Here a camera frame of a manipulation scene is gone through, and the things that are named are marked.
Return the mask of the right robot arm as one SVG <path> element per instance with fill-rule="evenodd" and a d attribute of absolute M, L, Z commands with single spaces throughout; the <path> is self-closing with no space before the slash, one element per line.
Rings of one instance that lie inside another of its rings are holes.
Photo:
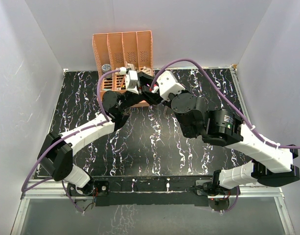
<path fill-rule="evenodd" d="M 293 147 L 281 150 L 275 144 L 269 146 L 242 119 L 227 110 L 206 110 L 204 101 L 188 91 L 167 92 L 162 98 L 174 112 L 184 137 L 201 137 L 204 143 L 237 150 L 251 158 L 241 166 L 214 171 L 212 181 L 203 184 L 203 191 L 223 194 L 248 183 L 281 187 L 300 180 L 300 169 L 293 165 L 297 156 Z"/>

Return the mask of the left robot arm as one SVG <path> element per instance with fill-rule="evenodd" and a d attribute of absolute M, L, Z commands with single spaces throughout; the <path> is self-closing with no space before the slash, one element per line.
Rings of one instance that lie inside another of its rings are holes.
<path fill-rule="evenodd" d="M 141 101 L 150 105 L 163 101 L 161 88 L 156 84 L 157 76 L 134 70 L 123 72 L 118 69 L 118 72 L 124 76 L 126 91 L 106 91 L 101 94 L 100 87 L 105 78 L 102 76 L 97 85 L 100 113 L 94 119 L 67 132 L 48 133 L 38 156 L 37 164 L 53 180 L 73 184 L 82 195 L 90 195 L 94 191 L 94 179 L 74 164 L 73 157 L 95 140 L 123 127 L 129 117 L 126 110 L 130 107 Z"/>

